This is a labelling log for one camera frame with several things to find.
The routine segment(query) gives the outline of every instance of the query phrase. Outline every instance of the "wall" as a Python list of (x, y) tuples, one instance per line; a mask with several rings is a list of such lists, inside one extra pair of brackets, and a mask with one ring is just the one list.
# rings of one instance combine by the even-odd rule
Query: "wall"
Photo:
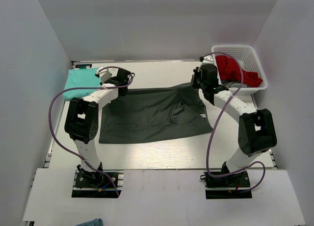
[(307, 225), (314, 225), (314, 0), (278, 0), (254, 43), (268, 79), (256, 95), (273, 114), (280, 168), (288, 170)]
[(39, 0), (70, 59), (196, 59), (253, 44), (276, 0)]
[(51, 140), (48, 107), (70, 67), (38, 0), (0, 0), (1, 226), (20, 225)]

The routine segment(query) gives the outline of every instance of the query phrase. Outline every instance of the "cloth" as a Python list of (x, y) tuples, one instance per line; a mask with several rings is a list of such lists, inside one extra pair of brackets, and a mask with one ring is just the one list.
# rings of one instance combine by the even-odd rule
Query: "cloth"
[[(74, 87), (100, 87), (101, 79), (95, 76), (98, 68), (69, 70), (67, 83), (64, 89)], [(70, 100), (74, 97), (81, 98), (90, 95), (96, 90), (71, 90), (63, 93), (65, 100)]]
[(190, 83), (133, 89), (102, 111), (99, 143), (136, 144), (211, 132), (206, 107)]
[[(241, 73), (237, 63), (225, 55), (216, 56), (217, 67), (221, 80), (241, 81)], [(243, 71), (243, 83), (250, 87), (259, 87), (263, 82), (256, 72)]]
[(104, 226), (103, 220), (102, 219), (94, 219), (92, 221), (83, 223), (83, 224), (79, 224), (76, 226)]

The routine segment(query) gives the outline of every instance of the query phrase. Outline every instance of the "turquoise towel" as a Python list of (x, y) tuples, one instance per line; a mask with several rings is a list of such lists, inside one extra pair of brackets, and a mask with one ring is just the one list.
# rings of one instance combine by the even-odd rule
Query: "turquoise towel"
[[(68, 80), (64, 89), (74, 87), (100, 87), (100, 78), (95, 76), (98, 68), (69, 70)], [(96, 90), (71, 90), (63, 93), (65, 100), (70, 100), (74, 97), (81, 98), (90, 95)]]
[(92, 221), (76, 225), (76, 226), (104, 226), (103, 220), (102, 219), (94, 219)]

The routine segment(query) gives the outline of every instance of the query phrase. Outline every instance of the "white plastic basket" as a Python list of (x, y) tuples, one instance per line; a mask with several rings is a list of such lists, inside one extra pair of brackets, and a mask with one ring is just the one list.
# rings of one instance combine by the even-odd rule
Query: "white plastic basket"
[[(259, 58), (257, 57), (255, 50), (251, 46), (246, 45), (217, 45), (211, 48), (211, 52), (227, 53), (231, 57), (235, 58), (240, 64), (244, 65), (244, 70), (247, 72), (257, 72), (259, 78), (263, 80), (259, 87), (256, 88), (241, 88), (237, 95), (251, 95), (258, 90), (264, 90), (267, 88), (267, 80), (262, 69)], [(217, 67), (215, 56), (213, 55), (214, 64)], [(237, 88), (229, 88), (231, 92), (234, 92)]]

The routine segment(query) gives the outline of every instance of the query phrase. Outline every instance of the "red towel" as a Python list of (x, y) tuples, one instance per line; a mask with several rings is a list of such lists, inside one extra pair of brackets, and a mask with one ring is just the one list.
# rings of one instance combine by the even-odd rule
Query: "red towel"
[[(225, 55), (216, 56), (217, 67), (221, 80), (241, 81), (241, 73), (237, 63)], [(259, 87), (263, 82), (258, 73), (243, 71), (243, 83), (251, 87)]]

